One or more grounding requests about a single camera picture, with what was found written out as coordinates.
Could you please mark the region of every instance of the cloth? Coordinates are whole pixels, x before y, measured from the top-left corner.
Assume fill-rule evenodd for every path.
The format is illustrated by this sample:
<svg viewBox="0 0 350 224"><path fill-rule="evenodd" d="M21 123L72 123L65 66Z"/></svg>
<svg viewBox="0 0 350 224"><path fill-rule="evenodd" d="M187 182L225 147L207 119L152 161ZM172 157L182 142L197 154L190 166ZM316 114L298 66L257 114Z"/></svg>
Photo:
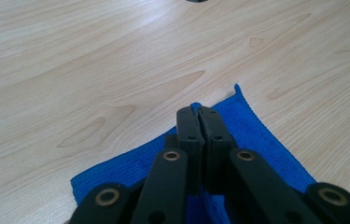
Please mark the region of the cloth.
<svg viewBox="0 0 350 224"><path fill-rule="evenodd" d="M238 85L235 85L233 96L213 108L223 118L238 146L257 151L292 188L305 192L307 186L315 182L261 123ZM146 177L155 154L163 149L164 136L173 133L175 127L136 149L76 175L71 180L76 202L81 203L88 192L98 185L120 183L130 187ZM230 223L224 208L224 198L206 192L202 196L189 196L187 223Z"/></svg>

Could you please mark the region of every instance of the blue fabric fold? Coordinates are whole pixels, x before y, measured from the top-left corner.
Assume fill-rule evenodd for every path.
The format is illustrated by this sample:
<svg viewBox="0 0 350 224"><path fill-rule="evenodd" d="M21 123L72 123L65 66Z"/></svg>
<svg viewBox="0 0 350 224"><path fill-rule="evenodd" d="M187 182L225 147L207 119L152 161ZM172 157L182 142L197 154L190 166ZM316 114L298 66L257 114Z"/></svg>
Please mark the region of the blue fabric fold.
<svg viewBox="0 0 350 224"><path fill-rule="evenodd" d="M241 89L214 105L239 147L257 151L292 188L305 192L315 180L291 153L271 134L249 107ZM116 158L102 162L71 180L76 202L81 203L89 191L104 183L127 187L146 177L155 154L163 149L164 136L175 133L175 127L154 140ZM230 223L222 196L188 197L188 223Z"/></svg>

